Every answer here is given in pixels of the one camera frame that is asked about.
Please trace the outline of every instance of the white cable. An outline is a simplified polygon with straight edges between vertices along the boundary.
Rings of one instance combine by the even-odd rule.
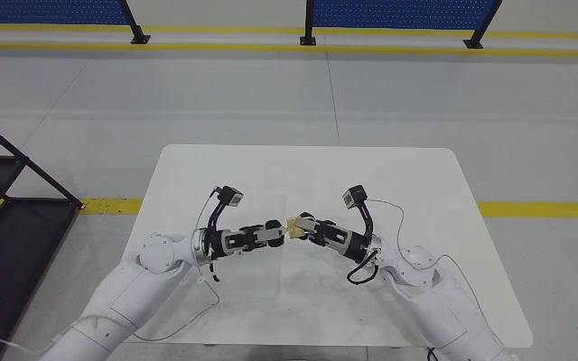
[[[215,303],[213,303],[212,305],[210,305],[208,308],[206,308],[205,310],[202,310],[201,312],[197,313],[192,319],[189,320],[189,322],[185,323],[184,325],[180,326],[178,329],[176,329],[174,332],[172,332],[171,334],[169,334],[168,336],[162,337],[162,338],[143,338],[142,336],[138,336],[135,333],[133,333],[133,335],[140,339],[141,341],[146,341],[146,342],[157,342],[157,341],[163,341],[166,340],[167,338],[171,338],[174,335],[176,335],[177,333],[181,332],[181,330],[183,330],[184,328],[186,328],[187,326],[191,325],[192,322],[194,322],[197,318],[199,318],[200,316],[204,315],[205,313],[209,312],[210,310],[214,309],[215,307],[217,307],[217,305],[220,303],[220,296],[219,294],[215,291],[215,289],[212,288],[212,286],[209,284],[209,280],[205,279],[205,276],[202,274],[202,271],[200,270],[200,267],[198,266],[198,262],[197,262],[197,254],[194,251],[193,247],[193,242],[192,239],[195,237],[197,231],[199,230],[199,222],[200,222],[200,217],[202,216],[202,214],[205,211],[205,208],[207,207],[207,204],[209,204],[209,200],[210,198],[213,196],[215,192],[212,191],[211,194],[209,195],[209,197],[207,198],[207,200],[205,201],[205,204],[202,206],[202,209],[200,210],[199,213],[199,217],[197,218],[197,223],[195,224],[195,229],[192,231],[192,236],[191,236],[191,253],[192,253],[192,258],[195,260],[195,263],[197,264],[197,270],[199,271],[200,274],[200,278],[202,279],[202,282],[205,283],[207,285],[207,287],[209,287],[210,291],[213,292],[215,294],[215,296],[217,297],[217,301]]]
[[[210,198],[213,196],[214,192],[210,194],[210,196],[207,198],[207,201],[205,201],[205,204],[203,205],[202,209],[200,210],[200,214],[199,217],[197,218],[197,224],[195,225],[195,229],[192,231],[192,236],[191,236],[191,241],[194,238],[195,234],[197,233],[197,231],[199,230],[199,222],[200,222],[200,217],[202,216],[203,212],[205,211],[205,208],[207,207],[207,204],[209,204],[209,200]],[[195,260],[195,263],[197,263],[197,258],[196,258],[196,254],[194,252],[194,250],[192,249],[193,245],[191,242],[191,251],[192,251],[192,256]],[[184,324],[183,326],[181,326],[180,328],[178,328],[177,330],[175,330],[173,333],[171,333],[168,336],[165,336],[163,338],[143,338],[141,336],[138,336],[136,334],[136,331],[133,331],[132,329],[130,329],[129,327],[123,325],[122,323],[118,322],[115,319],[111,319],[110,317],[107,316],[102,316],[102,315],[88,315],[88,316],[84,316],[81,317],[80,319],[75,320],[74,322],[70,323],[69,326],[67,326],[63,331],[61,331],[58,335],[56,335],[52,341],[46,345],[45,347],[41,348],[40,350],[31,350],[30,348],[26,348],[23,347],[21,345],[18,345],[14,342],[10,342],[10,341],[6,341],[0,338],[0,343],[5,344],[9,347],[15,347],[18,348],[20,350],[22,350],[23,352],[27,353],[27,354],[31,354],[31,355],[40,355],[45,353],[46,351],[48,351],[49,349],[51,349],[51,347],[53,347],[56,342],[58,342],[58,340],[64,336],[64,334],[66,332],[68,332],[70,329],[72,329],[74,326],[78,325],[80,322],[86,320],[86,319],[94,319],[96,322],[98,322],[98,319],[106,319],[110,322],[113,322],[115,324],[117,324],[118,326],[122,327],[123,329],[127,329],[131,332],[131,334],[133,336],[135,336],[136,338],[142,340],[142,341],[146,341],[146,342],[156,342],[156,341],[163,341],[167,338],[171,338],[172,336],[176,335],[177,333],[179,333],[181,330],[183,330],[184,328],[186,328],[187,326],[191,325],[192,322],[194,322],[196,319],[198,319],[200,316],[204,315],[205,313],[209,312],[210,310],[214,309],[215,307],[217,307],[217,305],[220,303],[220,297],[219,294],[212,288],[212,286],[209,284],[208,280],[205,279],[205,276],[202,274],[202,271],[200,270],[200,267],[197,265],[197,270],[199,270],[199,274],[200,277],[202,279],[202,281],[207,284],[207,287],[209,287],[209,289],[215,294],[215,296],[217,297],[217,301],[212,304],[211,306],[209,306],[208,308],[206,308],[205,310],[202,310],[201,312],[197,313],[195,315],[195,317],[193,317],[191,320],[189,320],[189,322],[187,322],[186,324]]]
[[[404,253],[401,252],[401,247],[400,247],[400,245],[399,245],[399,234],[400,234],[400,232],[401,232],[401,227],[402,227],[402,225],[404,225],[404,218],[405,218],[405,216],[406,216],[406,215],[405,215],[405,212],[404,212],[404,209],[401,208],[400,206],[398,206],[397,204],[388,202],[388,201],[386,201],[386,200],[381,200],[381,199],[367,199],[367,201],[368,201],[368,202],[385,203],[385,204],[388,204],[389,206],[395,207],[395,208],[397,208],[397,209],[399,209],[399,210],[401,211],[401,220],[399,221],[399,227],[397,228],[397,236],[396,236],[397,251],[399,252],[399,255],[401,256],[401,258],[402,258],[404,261],[406,261],[407,264],[409,264],[410,266],[412,266],[412,268],[414,268],[414,269],[417,270],[417,271],[429,270],[430,268],[435,267],[435,266],[440,262],[440,260],[441,260],[442,258],[444,258],[444,257],[445,257],[445,258],[448,258],[450,261],[453,262],[453,264],[455,264],[455,266],[458,268],[458,271],[460,271],[460,273],[461,273],[461,277],[463,277],[463,279],[465,280],[465,282],[468,284],[468,287],[470,288],[471,294],[473,295],[473,299],[476,301],[476,305],[478,305],[478,309],[480,309],[481,316],[484,318],[484,320],[486,321],[486,323],[487,323],[488,326],[489,326],[488,319],[486,318],[486,314],[484,313],[484,310],[482,309],[482,307],[481,307],[481,305],[480,305],[480,301],[478,300],[478,295],[476,295],[476,292],[473,290],[473,287],[471,287],[470,281],[468,281],[468,277],[466,277],[466,275],[465,275],[465,273],[463,272],[463,270],[461,269],[460,265],[453,259],[453,257],[451,257],[451,256],[448,255],[448,254],[443,254],[443,255],[440,255],[440,256],[435,260],[435,262],[433,262],[433,264],[430,264],[430,265],[427,266],[427,267],[418,267],[418,266],[415,266],[415,265],[412,264],[407,258],[404,257]],[[491,329],[491,328],[489,328],[489,330],[490,330],[491,333],[494,335],[494,337],[496,338],[496,340],[500,343],[500,345],[501,345],[502,347],[504,347],[504,344],[502,343],[502,340],[499,339],[499,337],[496,335],[496,333],[494,332],[494,330]]]

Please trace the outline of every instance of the black cable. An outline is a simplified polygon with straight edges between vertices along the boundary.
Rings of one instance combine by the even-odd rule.
[[[213,213],[211,213],[209,217],[209,224],[207,225],[208,230],[211,231],[217,230],[217,220],[219,219],[221,212],[223,211],[223,209],[225,209],[226,206],[227,205],[225,203],[220,202],[218,206],[213,210]]]
[[[437,359],[437,356],[435,355],[435,353],[433,352],[435,350],[435,347],[428,347],[427,348],[427,361],[432,361],[432,356],[435,359],[435,361],[439,361]]]
[[[379,271],[379,267],[378,267],[377,265],[375,265],[375,267],[374,267],[373,274],[371,274],[371,275],[370,275],[368,278],[366,278],[365,280],[363,280],[363,281],[353,281],[353,280],[351,280],[351,276],[352,276],[353,274],[355,274],[357,271],[359,271],[361,268],[363,268],[366,264],[368,264],[369,261],[371,261],[371,260],[373,259],[373,257],[375,257],[375,255],[377,255],[377,254],[378,254],[378,251],[373,251],[373,253],[372,253],[371,255],[369,255],[368,258],[366,258],[362,263],[359,264],[359,266],[357,266],[353,271],[351,271],[351,272],[348,273],[348,275],[347,275],[347,280],[348,280],[350,283],[352,283],[352,284],[358,285],[358,284],[367,283],[367,282],[373,280],[374,278],[376,278],[376,275],[378,274],[378,271]]]
[[[213,281],[215,281],[215,282],[220,282],[219,277],[217,277],[217,275],[215,274],[215,267],[213,267],[213,263],[212,263],[212,262],[209,264],[209,270],[210,270],[210,272],[211,272],[212,275],[213,275]]]
[[[361,213],[361,217],[363,218],[363,222],[365,223],[365,233],[363,236],[368,240],[369,245],[373,235],[373,220],[371,219],[371,215],[369,214],[369,210],[365,204],[359,206],[358,209],[359,213]]]

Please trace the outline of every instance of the blue fence panel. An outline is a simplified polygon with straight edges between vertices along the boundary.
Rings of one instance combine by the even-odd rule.
[[[0,23],[128,24],[118,0],[0,0]]]
[[[315,0],[314,27],[479,30],[495,0]]]

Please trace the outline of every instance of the white table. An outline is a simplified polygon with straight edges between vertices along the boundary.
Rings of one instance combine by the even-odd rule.
[[[245,193],[238,208],[225,209],[219,228],[237,229],[271,218],[284,223],[307,211],[362,232],[358,211],[345,209],[341,199],[357,184],[370,198],[405,209],[402,245],[423,245],[434,255],[447,253],[458,261],[507,347],[531,346],[532,332],[516,294],[460,165],[446,149],[170,145],[156,166],[125,255],[150,233],[191,232],[214,185]],[[203,226],[213,202],[201,219]],[[398,210],[377,203],[368,207],[374,232],[395,240]],[[458,275],[451,264],[443,265]],[[346,281],[355,266],[329,248],[301,240],[221,259],[215,264],[221,304],[166,342],[425,345],[411,317],[380,281],[362,286]],[[143,336],[164,336],[214,301],[206,286],[196,283],[198,277],[190,272],[140,331]]]

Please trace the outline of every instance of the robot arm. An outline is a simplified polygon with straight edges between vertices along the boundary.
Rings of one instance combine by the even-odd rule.
[[[358,208],[366,223],[365,235],[320,221],[307,213],[287,220],[291,238],[309,239],[328,246],[359,264],[348,280],[361,284],[376,274],[402,307],[414,315],[428,342],[452,361],[513,361],[488,325],[474,299],[458,281],[435,263],[421,246],[397,249],[386,239],[373,235],[371,216],[365,207],[367,195],[361,186],[349,189],[343,199],[348,208]],[[359,268],[373,267],[367,280],[353,282],[350,277]],[[412,296],[404,288],[413,288]]]
[[[283,245],[285,228],[276,220],[236,232],[217,230],[222,210],[236,207],[243,194],[230,187],[215,191],[219,204],[206,228],[187,236],[150,235],[100,283],[80,318],[41,361],[104,361],[161,308],[192,267],[236,251]]]

